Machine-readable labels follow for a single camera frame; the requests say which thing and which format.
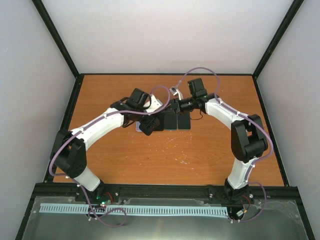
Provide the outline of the lilac phone case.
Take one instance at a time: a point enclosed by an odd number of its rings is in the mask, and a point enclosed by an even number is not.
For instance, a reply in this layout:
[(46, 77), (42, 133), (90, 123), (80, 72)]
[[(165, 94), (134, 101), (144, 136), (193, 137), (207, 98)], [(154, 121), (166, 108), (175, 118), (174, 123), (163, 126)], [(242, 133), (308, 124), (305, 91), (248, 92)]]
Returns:
[(136, 122), (136, 131), (137, 131), (137, 132), (141, 132), (141, 130), (140, 130), (140, 123), (139, 123), (139, 122)]

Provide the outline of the black phone case with ring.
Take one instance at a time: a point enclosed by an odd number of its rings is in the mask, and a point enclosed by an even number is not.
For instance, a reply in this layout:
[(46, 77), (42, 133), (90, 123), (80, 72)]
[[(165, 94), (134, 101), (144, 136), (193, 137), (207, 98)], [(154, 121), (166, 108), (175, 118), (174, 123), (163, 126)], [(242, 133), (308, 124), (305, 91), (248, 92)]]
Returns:
[(154, 131), (163, 131), (165, 129), (165, 113), (159, 112), (153, 115), (156, 121), (156, 126), (153, 128)]

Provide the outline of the teal phone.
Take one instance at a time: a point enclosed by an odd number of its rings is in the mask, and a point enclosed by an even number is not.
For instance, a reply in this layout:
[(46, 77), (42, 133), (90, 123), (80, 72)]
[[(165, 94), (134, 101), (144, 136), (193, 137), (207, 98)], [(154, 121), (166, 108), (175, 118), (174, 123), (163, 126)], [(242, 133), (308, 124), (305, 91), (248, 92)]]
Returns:
[(167, 131), (175, 131), (178, 128), (177, 115), (172, 112), (167, 112), (164, 115), (164, 129)]

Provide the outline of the phone with lilac case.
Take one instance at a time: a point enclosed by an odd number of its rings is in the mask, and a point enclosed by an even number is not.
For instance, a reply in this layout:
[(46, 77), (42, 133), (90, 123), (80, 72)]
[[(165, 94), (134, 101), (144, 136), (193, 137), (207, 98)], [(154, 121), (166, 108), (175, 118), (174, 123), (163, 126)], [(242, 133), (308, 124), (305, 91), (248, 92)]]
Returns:
[(189, 112), (177, 116), (177, 128), (181, 131), (191, 129), (191, 119)]

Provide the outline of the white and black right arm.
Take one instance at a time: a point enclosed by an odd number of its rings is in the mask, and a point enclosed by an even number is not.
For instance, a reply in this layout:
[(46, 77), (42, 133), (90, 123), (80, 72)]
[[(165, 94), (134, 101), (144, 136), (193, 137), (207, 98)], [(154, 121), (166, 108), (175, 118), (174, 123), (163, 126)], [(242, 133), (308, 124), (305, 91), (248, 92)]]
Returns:
[(268, 149), (271, 140), (257, 114), (248, 115), (226, 104), (216, 93), (208, 93), (201, 78), (188, 81), (191, 96), (183, 98), (178, 87), (170, 88), (176, 97), (170, 108), (177, 115), (199, 109), (216, 118), (230, 130), (230, 146), (234, 163), (223, 187), (224, 198), (232, 203), (246, 193), (255, 163)]

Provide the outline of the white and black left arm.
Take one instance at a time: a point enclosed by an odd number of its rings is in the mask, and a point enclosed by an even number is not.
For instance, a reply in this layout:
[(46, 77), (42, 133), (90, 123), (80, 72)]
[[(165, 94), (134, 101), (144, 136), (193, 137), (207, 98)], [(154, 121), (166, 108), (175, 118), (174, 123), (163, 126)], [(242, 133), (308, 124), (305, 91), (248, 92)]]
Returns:
[(86, 190), (92, 201), (103, 198), (102, 180), (96, 176), (87, 163), (87, 150), (111, 131), (139, 122), (142, 131), (148, 135), (158, 124), (156, 115), (166, 107), (152, 93), (135, 88), (131, 96), (124, 97), (110, 105), (102, 114), (88, 123), (72, 130), (58, 131), (50, 156), (48, 172), (55, 177), (53, 167), (62, 170), (61, 176), (72, 179)]

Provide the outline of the black frame rail base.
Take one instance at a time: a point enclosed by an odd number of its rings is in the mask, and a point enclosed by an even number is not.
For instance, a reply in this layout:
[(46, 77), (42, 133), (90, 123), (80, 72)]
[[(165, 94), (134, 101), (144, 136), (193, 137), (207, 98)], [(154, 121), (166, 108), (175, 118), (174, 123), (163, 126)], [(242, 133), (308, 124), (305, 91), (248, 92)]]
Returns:
[[(264, 193), (259, 186), (249, 186), (245, 193), (228, 200), (224, 187), (220, 185), (143, 185), (143, 184), (105, 184), (100, 188), (101, 197), (91, 192), (88, 193), (92, 203), (97, 204), (102, 200), (112, 197), (115, 203), (129, 199), (183, 199), (199, 200), (209, 204), (222, 206), (237, 206), (241, 199), (247, 203), (249, 195), (253, 195), (250, 202), (262, 201)], [(84, 202), (82, 190), (74, 183), (37, 183), (31, 197), (75, 197), (78, 202)]]

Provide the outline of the black right frame post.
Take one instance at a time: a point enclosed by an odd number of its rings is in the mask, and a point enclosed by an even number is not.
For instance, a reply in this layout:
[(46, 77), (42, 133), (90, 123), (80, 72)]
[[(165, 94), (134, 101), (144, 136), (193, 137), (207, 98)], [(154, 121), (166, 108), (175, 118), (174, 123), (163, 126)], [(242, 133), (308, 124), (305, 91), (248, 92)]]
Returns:
[(281, 41), (282, 37), (286, 33), (288, 27), (290, 26), (291, 22), (295, 18), (297, 12), (299, 11), (300, 7), (304, 3), (304, 0), (293, 0), (289, 9), (287, 10), (285, 16), (283, 17), (280, 25), (278, 26), (275, 34), (273, 35), (270, 43), (268, 44), (266, 50), (264, 51), (260, 61), (257, 64), (257, 67), (253, 71), (252, 78), (253, 80), (257, 80), (260, 74), (262, 73), (264, 67), (266, 66), (267, 62), (269, 61), (270, 57), (272, 56), (274, 50), (278, 46), (279, 42)]

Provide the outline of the black frame post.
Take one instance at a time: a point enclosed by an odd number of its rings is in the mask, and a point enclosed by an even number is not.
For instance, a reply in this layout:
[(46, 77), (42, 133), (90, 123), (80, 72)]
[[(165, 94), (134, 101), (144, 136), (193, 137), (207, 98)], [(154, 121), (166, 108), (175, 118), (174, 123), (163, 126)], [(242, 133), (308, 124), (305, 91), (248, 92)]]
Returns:
[(285, 16), (283, 17), (280, 25), (278, 26), (275, 34), (273, 35), (270, 43), (268, 44), (266, 50), (264, 51), (260, 61), (257, 64), (257, 67), (253, 71), (252, 78), (253, 80), (257, 80), (260, 74), (262, 73), (264, 67), (266, 66), (267, 62), (269, 61), (270, 57), (272, 56), (274, 50), (278, 46), (279, 42), (281, 41), (282, 37), (286, 33), (288, 27), (290, 26), (291, 22), (295, 18), (297, 12), (299, 11), (300, 7), (304, 3), (304, 0), (293, 0), (289, 9), (287, 10)]
[(67, 64), (68, 68), (70, 69), (72, 75), (77, 79), (80, 76), (80, 73), (72, 60), (72, 57), (64, 44), (49, 12), (47, 11), (44, 3), (42, 0), (32, 0), (34, 7), (36, 8), (39, 16), (41, 17), (43, 23), (45, 24), (47, 30), (49, 31), (53, 41), (55, 42), (57, 48), (59, 49), (65, 63)]

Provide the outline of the black left frame post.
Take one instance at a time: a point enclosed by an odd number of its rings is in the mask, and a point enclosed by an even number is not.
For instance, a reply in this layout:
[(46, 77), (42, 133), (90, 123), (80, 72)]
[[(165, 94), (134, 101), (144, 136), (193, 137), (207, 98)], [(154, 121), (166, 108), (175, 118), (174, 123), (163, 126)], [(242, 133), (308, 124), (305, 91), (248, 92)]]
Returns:
[(72, 75), (77, 79), (80, 76), (80, 73), (72, 60), (72, 57), (64, 44), (49, 12), (47, 11), (44, 3), (42, 0), (32, 0), (34, 7), (36, 8), (39, 16), (41, 17), (43, 23), (45, 24), (47, 30), (49, 31), (53, 41), (55, 42), (57, 48), (59, 49), (65, 63), (67, 64), (68, 68), (70, 69)]

